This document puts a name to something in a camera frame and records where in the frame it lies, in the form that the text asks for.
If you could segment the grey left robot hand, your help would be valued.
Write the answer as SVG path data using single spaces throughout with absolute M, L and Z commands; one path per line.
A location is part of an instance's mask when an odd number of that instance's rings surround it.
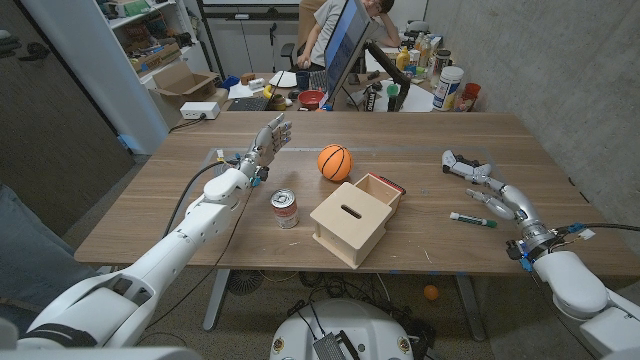
M 284 118 L 285 114 L 280 113 L 261 128 L 251 142 L 239 165 L 239 170 L 247 177 L 253 177 L 259 167 L 267 167 L 275 154 L 290 141 L 292 123 Z

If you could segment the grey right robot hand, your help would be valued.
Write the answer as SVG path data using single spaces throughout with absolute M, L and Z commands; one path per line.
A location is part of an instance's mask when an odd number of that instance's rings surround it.
M 484 203 L 498 217 L 514 220 L 529 251 L 555 238 L 540 221 L 540 216 L 531 201 L 516 187 L 486 175 L 467 175 L 465 179 L 482 184 L 499 195 L 499 198 L 496 198 L 480 191 L 466 190 L 467 195 Z

